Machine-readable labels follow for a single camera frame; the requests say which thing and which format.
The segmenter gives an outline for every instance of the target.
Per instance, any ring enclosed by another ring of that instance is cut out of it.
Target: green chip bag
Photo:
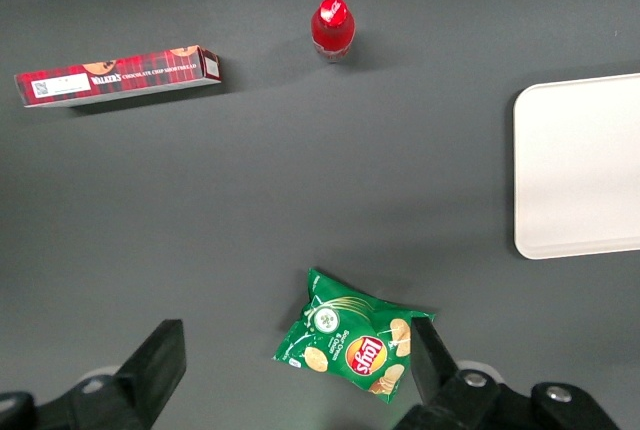
[[[309,270],[309,303],[274,355],[296,368],[333,373],[389,403],[407,373],[410,310],[360,293]]]

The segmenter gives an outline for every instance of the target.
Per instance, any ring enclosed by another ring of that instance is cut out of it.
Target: white tray
[[[513,112],[520,253],[640,249],[640,74],[534,85]]]

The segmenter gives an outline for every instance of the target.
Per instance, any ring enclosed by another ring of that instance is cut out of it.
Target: plastic bottle
[[[356,22],[344,0],[324,0],[311,17],[317,52],[329,62],[341,60],[351,48]]]

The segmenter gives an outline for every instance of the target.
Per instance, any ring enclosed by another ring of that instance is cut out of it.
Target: gray table surface
[[[39,402],[164,318],[188,368],[155,428],[386,430],[386,405],[271,360],[318,265],[438,312],[453,356],[515,390],[589,391],[640,420],[638,252],[529,261],[513,244],[512,106],[529,85],[640,68],[640,0],[0,0],[0,390]],[[13,75],[201,44],[225,82],[24,109]]]

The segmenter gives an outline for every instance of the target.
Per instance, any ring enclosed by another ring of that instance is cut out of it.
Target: red tartan box
[[[71,107],[220,83],[218,56],[198,45],[15,76],[25,107]]]

